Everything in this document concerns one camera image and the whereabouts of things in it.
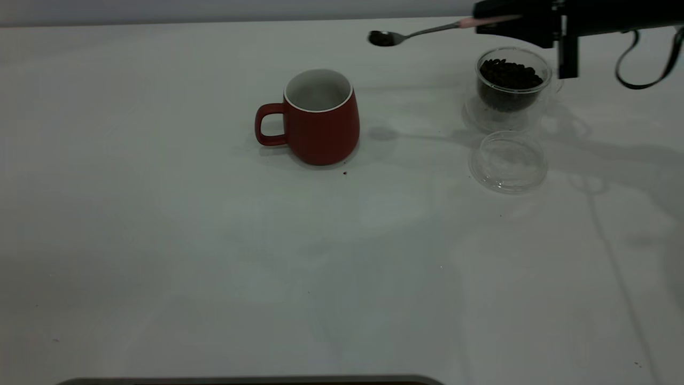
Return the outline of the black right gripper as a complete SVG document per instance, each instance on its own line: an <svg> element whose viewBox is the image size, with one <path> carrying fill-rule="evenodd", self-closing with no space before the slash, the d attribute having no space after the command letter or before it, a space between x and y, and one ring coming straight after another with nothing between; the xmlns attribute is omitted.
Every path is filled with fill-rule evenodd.
<svg viewBox="0 0 684 385"><path fill-rule="evenodd" d="M630 49L638 44L641 29L682 25L682 1L559 1L562 18L558 44L558 78L579 75L579 39L609 33L634 32ZM474 4L474 19L521 16L523 19L557 17L554 1L481 1ZM507 20L480 25L477 34L511 37L543 49L554 47L557 20Z"/></svg>

